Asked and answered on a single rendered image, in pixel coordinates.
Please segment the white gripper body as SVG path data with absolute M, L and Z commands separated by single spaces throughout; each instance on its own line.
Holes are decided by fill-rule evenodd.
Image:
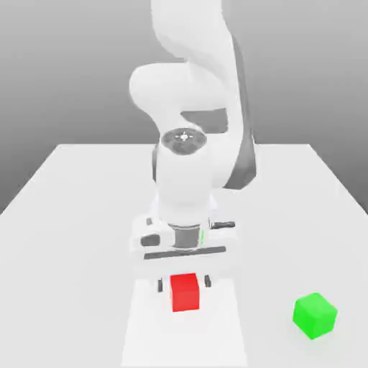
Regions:
M 148 275 L 169 275 L 184 272 L 205 272 L 229 262 L 225 246 L 205 247 L 191 251 L 161 251 L 139 257 L 139 269 Z

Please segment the small red cube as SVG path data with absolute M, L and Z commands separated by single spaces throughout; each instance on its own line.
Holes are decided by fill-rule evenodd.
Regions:
M 200 307 L 200 291 L 195 273 L 170 276 L 172 311 L 195 311 Z

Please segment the small green cube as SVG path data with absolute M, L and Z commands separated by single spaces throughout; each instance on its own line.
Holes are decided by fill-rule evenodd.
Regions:
M 309 338 L 316 339 L 334 329 L 337 308 L 320 293 L 298 298 L 293 310 L 293 323 Z

